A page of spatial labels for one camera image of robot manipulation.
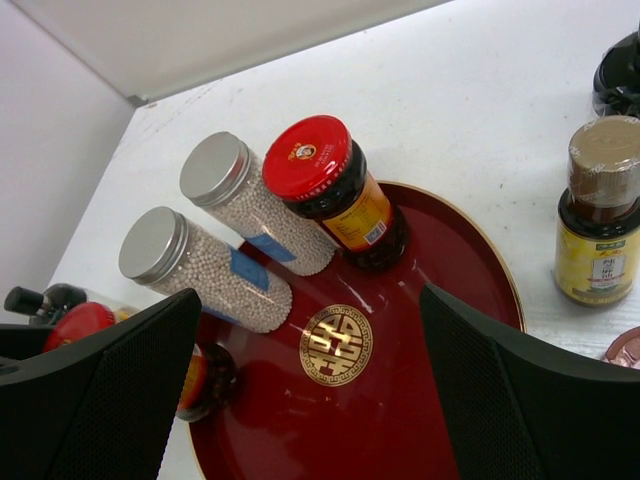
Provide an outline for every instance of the blue label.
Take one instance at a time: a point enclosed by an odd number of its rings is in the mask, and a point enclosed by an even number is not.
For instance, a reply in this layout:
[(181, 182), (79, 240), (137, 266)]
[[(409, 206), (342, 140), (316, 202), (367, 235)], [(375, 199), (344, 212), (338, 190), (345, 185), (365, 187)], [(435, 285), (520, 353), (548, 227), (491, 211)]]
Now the blue label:
[(283, 245), (276, 242), (268, 234), (263, 233), (257, 237), (247, 238), (247, 242), (256, 247), (265, 255), (269, 255), (276, 262), (284, 263), (296, 259), (296, 256)]
[(234, 248), (229, 250), (231, 250), (231, 271), (259, 289), (265, 292), (269, 290), (269, 277), (264, 267)]
[(222, 312), (219, 312), (215, 308), (207, 307), (206, 305), (202, 306), (202, 311), (208, 313), (209, 315), (213, 315), (214, 317), (219, 318), (220, 320), (224, 320), (225, 322), (233, 323), (234, 325), (242, 325), (242, 322), (236, 320), (229, 315), (225, 315)]

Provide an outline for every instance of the white wall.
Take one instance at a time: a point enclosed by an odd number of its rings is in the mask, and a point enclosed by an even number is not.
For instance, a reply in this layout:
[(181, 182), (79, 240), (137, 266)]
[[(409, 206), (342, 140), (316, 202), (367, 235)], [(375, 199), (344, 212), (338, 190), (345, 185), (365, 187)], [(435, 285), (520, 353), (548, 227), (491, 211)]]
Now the white wall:
[[(43, 289), (133, 108), (0, 1), (0, 298)], [(0, 313), (0, 322), (24, 317)]]
[(446, 0), (13, 1), (124, 96), (156, 98)]

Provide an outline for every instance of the red tray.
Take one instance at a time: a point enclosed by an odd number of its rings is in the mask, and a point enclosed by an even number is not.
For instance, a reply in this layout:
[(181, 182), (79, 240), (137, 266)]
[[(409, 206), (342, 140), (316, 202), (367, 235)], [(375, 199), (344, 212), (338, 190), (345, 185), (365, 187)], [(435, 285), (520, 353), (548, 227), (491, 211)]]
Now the red tray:
[(336, 256), (320, 274), (296, 277), (241, 248), (290, 283), (294, 303), (268, 335), (200, 322), (198, 341), (225, 346), (239, 368), (229, 405), (189, 425), (205, 478), (458, 479), (419, 292), (435, 283), (524, 330), (520, 302), (500, 255), (468, 217), (428, 192), (381, 185), (411, 229), (390, 271), (365, 274)]

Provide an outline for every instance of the silver metal lid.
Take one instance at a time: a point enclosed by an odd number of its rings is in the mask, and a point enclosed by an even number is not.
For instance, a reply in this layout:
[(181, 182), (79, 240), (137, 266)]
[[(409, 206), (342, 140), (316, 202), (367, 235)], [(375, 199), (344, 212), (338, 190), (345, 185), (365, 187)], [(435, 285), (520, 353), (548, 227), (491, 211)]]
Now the silver metal lid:
[(176, 266), (189, 240), (189, 225), (168, 207), (149, 210), (133, 224), (122, 242), (118, 266), (141, 285), (161, 280)]
[(180, 173), (180, 190), (194, 205), (212, 207), (242, 185), (249, 172), (249, 149), (229, 132), (205, 138), (191, 152)]

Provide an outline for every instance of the red bottle cap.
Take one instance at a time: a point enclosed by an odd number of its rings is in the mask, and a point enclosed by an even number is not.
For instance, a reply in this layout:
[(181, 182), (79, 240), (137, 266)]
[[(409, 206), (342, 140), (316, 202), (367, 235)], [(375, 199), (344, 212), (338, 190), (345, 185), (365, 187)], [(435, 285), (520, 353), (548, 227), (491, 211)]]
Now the red bottle cap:
[(54, 327), (42, 351), (48, 352), (76, 342), (115, 323), (113, 312), (104, 305), (95, 302), (83, 303), (73, 308)]
[(620, 335), (605, 353), (604, 361), (640, 370), (640, 327)]
[(289, 127), (271, 145), (262, 179), (283, 200), (308, 200), (327, 190), (350, 158), (347, 127), (335, 117), (317, 115)]

